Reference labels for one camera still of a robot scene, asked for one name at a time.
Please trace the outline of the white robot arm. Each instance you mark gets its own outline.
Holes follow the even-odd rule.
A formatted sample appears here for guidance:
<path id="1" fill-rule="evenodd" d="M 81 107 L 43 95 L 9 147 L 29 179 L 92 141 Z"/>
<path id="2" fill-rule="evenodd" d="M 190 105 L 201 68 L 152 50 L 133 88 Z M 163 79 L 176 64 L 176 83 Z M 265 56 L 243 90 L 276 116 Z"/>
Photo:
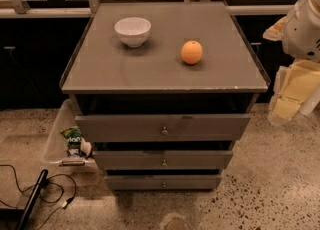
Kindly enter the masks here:
<path id="1" fill-rule="evenodd" d="M 281 41 L 294 58 L 289 67 L 279 67 L 269 104 L 268 120 L 280 126 L 297 113 L 309 115 L 320 101 L 320 0 L 298 0 L 263 37 Z"/>

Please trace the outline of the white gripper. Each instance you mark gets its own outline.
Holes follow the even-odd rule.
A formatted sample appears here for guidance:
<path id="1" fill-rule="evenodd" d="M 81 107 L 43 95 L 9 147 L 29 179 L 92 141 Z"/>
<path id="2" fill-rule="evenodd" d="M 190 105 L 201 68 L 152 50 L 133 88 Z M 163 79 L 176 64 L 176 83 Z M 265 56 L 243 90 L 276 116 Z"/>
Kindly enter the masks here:
<path id="1" fill-rule="evenodd" d="M 268 121 L 272 125 L 290 122 L 319 85 L 319 63 L 295 60 L 289 67 L 281 66 L 275 78 Z"/>

